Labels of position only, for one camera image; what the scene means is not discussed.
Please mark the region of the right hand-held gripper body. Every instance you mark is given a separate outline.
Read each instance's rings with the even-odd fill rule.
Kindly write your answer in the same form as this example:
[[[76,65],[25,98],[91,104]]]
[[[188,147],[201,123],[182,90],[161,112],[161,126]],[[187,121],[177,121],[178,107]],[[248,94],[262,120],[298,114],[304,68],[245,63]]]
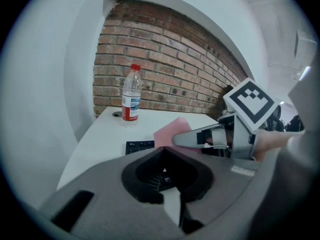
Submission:
[[[250,78],[226,93],[223,100],[227,110],[218,118],[218,123],[233,134],[229,157],[250,160],[259,128],[278,108],[279,102]]]

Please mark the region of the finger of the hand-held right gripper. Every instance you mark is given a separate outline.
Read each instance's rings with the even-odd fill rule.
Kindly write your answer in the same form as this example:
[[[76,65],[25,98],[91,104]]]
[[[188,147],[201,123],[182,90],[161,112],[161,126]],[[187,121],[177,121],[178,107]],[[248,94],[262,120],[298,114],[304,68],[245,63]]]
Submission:
[[[184,133],[175,134],[175,146],[193,149],[227,150],[233,147],[234,124],[215,123]]]

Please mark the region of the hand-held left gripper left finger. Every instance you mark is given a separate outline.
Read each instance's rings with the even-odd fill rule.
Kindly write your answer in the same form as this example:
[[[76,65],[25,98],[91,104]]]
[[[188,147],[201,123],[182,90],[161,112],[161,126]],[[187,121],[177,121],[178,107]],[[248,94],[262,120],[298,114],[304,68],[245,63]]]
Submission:
[[[149,151],[121,156],[98,163],[54,192],[40,207],[51,222],[67,220],[68,207],[79,193],[92,198],[70,229],[84,240],[177,240],[184,232],[168,216],[163,204],[143,203],[124,188],[121,175],[132,162]]]

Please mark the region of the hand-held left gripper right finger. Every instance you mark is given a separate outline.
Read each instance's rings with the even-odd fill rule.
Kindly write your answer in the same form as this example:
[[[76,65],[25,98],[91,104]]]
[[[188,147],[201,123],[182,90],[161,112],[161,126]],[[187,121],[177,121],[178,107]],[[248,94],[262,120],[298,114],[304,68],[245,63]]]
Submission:
[[[186,232],[207,226],[245,191],[260,167],[258,161],[164,148],[164,168],[174,187],[164,191],[164,211]]]

